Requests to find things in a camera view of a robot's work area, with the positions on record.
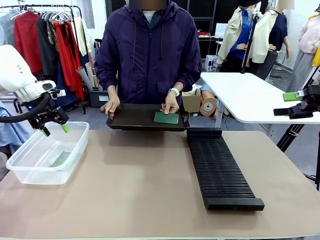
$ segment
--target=red dress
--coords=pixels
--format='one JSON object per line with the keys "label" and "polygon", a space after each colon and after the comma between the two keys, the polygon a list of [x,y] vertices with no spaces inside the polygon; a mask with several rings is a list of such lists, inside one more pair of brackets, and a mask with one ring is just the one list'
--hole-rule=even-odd
{"label": "red dress", "polygon": [[59,57],[62,65],[66,86],[70,91],[75,92],[79,99],[84,98],[82,79],[76,72],[81,67],[78,45],[72,31],[72,23],[53,24],[56,31],[56,40]]}
{"label": "red dress", "polygon": [[14,20],[15,48],[29,65],[33,74],[40,74],[42,71],[37,32],[38,18],[40,18],[39,15],[27,11]]}

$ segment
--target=clear plastic container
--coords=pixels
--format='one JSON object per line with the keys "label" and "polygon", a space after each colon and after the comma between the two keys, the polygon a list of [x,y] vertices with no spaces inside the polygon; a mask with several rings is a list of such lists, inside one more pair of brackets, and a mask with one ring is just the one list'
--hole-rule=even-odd
{"label": "clear plastic container", "polygon": [[65,133],[57,123],[45,126],[51,135],[35,132],[12,157],[6,167],[23,184],[62,185],[67,182],[88,144],[89,124],[68,122]]}

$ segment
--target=white watch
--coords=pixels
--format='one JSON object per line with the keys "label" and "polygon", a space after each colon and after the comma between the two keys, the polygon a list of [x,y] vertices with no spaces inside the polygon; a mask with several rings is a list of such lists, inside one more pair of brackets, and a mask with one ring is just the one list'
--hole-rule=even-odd
{"label": "white watch", "polygon": [[176,97],[178,97],[180,95],[180,92],[178,89],[176,89],[175,87],[170,88],[170,90],[168,91],[168,93],[170,93],[171,91],[175,91]]}

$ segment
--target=floor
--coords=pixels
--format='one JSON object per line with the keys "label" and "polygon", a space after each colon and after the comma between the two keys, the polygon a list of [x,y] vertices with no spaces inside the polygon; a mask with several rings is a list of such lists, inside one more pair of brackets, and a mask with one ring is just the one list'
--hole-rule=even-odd
{"label": "floor", "polygon": [[[278,66],[275,66],[269,83],[276,86],[281,90],[285,90],[289,84],[291,78],[291,73],[286,70],[281,69]],[[6,105],[14,112],[12,104]],[[98,108],[86,108],[87,114],[83,115],[82,108],[77,108],[67,114],[70,117],[70,121],[76,122],[88,122],[90,124],[91,130],[97,131],[110,131],[106,126],[107,116],[103,113],[100,113]],[[191,127],[214,127],[215,121],[212,117],[197,116],[191,117],[190,120]],[[27,122],[23,123],[27,129],[32,131]],[[279,125],[274,137],[274,143],[278,143],[284,132],[287,130],[289,125]],[[266,132],[258,124],[245,124],[238,122],[237,120],[224,117],[221,123],[222,130],[229,131],[261,131]],[[318,144],[319,144],[319,125],[306,125],[299,136],[294,140],[285,154],[291,159],[291,161],[303,172],[310,175],[316,173],[317,167],[317,154],[318,154]],[[305,240],[320,240],[320,236],[306,237]]]}

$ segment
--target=cardboard box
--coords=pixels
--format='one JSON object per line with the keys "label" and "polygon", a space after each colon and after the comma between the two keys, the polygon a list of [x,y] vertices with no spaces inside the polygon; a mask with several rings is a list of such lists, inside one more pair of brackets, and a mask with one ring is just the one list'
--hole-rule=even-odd
{"label": "cardboard box", "polygon": [[189,113],[198,113],[201,105],[200,89],[195,91],[195,95],[190,95],[187,92],[182,93],[182,101],[184,109]]}

